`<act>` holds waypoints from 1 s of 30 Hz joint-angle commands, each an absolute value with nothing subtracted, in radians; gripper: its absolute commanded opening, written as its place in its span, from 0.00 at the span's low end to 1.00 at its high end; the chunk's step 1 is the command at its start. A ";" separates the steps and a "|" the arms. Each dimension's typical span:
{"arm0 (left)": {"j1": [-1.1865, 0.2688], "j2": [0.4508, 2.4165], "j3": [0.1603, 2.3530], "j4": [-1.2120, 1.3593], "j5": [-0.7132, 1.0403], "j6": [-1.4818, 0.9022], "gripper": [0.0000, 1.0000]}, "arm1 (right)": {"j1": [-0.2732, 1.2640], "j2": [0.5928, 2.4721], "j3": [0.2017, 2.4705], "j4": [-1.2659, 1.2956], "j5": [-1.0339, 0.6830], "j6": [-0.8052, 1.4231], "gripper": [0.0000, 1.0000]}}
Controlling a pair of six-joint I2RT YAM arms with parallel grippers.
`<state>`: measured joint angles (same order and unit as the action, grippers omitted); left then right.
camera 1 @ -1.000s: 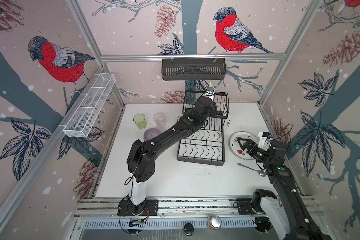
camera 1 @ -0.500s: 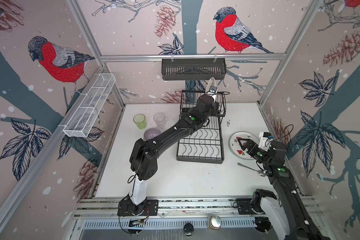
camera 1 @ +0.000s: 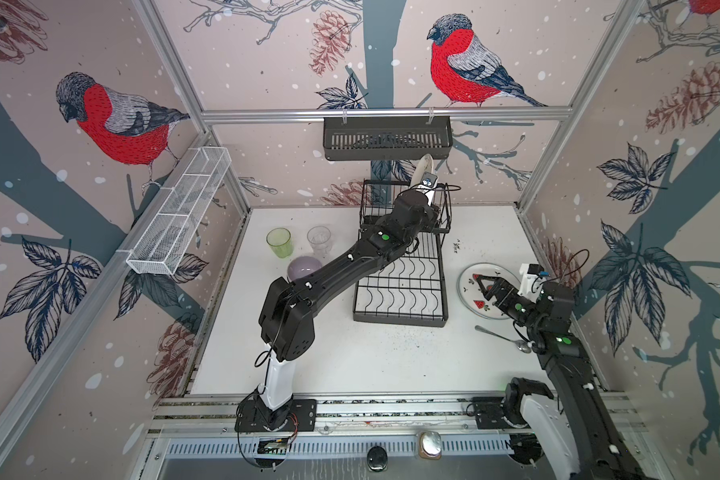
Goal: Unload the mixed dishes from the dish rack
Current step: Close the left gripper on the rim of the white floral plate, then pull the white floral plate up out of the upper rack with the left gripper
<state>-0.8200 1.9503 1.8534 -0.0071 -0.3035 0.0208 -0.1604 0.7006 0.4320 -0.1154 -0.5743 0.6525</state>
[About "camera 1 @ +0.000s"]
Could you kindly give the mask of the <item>cream plate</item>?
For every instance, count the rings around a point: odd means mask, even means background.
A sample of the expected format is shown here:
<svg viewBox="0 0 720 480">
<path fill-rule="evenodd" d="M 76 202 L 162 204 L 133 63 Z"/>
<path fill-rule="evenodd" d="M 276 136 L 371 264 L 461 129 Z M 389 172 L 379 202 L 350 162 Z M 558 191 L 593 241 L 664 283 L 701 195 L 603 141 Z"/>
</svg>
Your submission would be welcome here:
<svg viewBox="0 0 720 480">
<path fill-rule="evenodd" d="M 410 180 L 410 186 L 415 187 L 416 185 L 420 185 L 422 181 L 431 175 L 434 171 L 434 159 L 433 157 L 427 153 L 423 157 L 421 157 L 418 162 L 416 163 L 416 168 L 414 170 L 414 173 L 411 176 Z"/>
</svg>

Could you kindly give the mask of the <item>green glass cup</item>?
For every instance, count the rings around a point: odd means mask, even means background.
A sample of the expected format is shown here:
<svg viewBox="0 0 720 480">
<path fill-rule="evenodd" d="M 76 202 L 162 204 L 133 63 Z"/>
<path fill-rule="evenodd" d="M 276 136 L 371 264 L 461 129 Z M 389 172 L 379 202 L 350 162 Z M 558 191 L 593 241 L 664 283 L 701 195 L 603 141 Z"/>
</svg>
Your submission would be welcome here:
<svg viewBox="0 0 720 480">
<path fill-rule="evenodd" d="M 272 252 L 280 259 L 293 254 L 292 234 L 285 227 L 277 227 L 268 232 L 266 242 Z"/>
</svg>

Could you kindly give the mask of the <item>strawberry pattern plate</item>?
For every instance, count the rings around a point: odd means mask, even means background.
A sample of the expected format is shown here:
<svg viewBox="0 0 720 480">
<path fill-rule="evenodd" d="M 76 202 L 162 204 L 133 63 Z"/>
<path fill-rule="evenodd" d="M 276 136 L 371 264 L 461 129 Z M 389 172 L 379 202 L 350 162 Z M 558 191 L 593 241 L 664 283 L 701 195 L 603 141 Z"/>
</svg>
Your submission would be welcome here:
<svg viewBox="0 0 720 480">
<path fill-rule="evenodd" d="M 477 276 L 500 277 L 506 279 L 514 287 L 520 287 L 520 279 L 515 273 L 494 263 L 476 263 L 468 266 L 458 279 L 458 293 L 463 304 L 475 315 L 483 319 L 504 321 L 509 317 L 487 302 L 479 288 Z"/>
</svg>

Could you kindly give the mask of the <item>clear glass cup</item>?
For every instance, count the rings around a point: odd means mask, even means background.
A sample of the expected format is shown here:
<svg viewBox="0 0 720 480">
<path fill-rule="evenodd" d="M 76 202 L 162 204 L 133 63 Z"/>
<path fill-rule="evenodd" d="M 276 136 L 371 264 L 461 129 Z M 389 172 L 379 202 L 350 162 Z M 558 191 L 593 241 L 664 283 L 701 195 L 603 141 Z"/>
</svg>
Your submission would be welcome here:
<svg viewBox="0 0 720 480">
<path fill-rule="evenodd" d="M 332 233 L 326 226 L 319 225 L 312 227 L 307 232 L 307 240 L 313 253 L 318 256 L 327 256 L 332 248 Z"/>
</svg>

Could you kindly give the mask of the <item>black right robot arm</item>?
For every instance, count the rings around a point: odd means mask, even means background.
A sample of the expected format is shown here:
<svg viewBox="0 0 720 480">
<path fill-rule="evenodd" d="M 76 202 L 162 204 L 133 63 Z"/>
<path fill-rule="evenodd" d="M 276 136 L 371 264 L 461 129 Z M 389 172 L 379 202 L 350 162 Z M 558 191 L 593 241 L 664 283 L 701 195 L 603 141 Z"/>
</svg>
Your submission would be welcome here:
<svg viewBox="0 0 720 480">
<path fill-rule="evenodd" d="M 502 403 L 508 423 L 530 427 L 558 479 L 645 479 L 594 384 L 582 342 L 570 332 L 573 290 L 550 282 L 530 300 L 501 277 L 473 279 L 487 303 L 526 329 L 552 382 L 513 378 Z"/>
</svg>

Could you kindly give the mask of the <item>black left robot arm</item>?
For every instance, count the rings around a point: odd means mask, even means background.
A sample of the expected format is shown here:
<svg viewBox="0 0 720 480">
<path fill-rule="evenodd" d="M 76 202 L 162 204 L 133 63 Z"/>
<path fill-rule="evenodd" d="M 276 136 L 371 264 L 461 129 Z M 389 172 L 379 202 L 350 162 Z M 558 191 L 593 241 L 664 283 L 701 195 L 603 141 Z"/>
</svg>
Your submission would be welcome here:
<svg viewBox="0 0 720 480">
<path fill-rule="evenodd" d="M 435 225 L 434 190 L 402 191 L 389 214 L 360 229 L 357 242 L 317 271 L 294 281 L 280 277 L 268 289 L 259 325 L 269 346 L 267 373 L 259 399 L 271 412 L 287 410 L 293 398 L 295 360 L 315 341 L 314 318 L 360 279 L 402 257 L 420 232 Z"/>
</svg>

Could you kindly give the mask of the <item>lilac ceramic bowl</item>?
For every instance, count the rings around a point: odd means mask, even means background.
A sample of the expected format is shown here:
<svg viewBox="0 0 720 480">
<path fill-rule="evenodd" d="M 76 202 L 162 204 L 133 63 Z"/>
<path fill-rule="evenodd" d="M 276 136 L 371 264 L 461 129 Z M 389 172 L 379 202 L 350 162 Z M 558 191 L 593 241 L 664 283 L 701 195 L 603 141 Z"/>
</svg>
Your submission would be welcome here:
<svg viewBox="0 0 720 480">
<path fill-rule="evenodd" d="M 322 262 L 313 256 L 299 256 L 293 259 L 287 267 L 287 279 L 293 282 L 306 277 L 322 267 Z"/>
</svg>

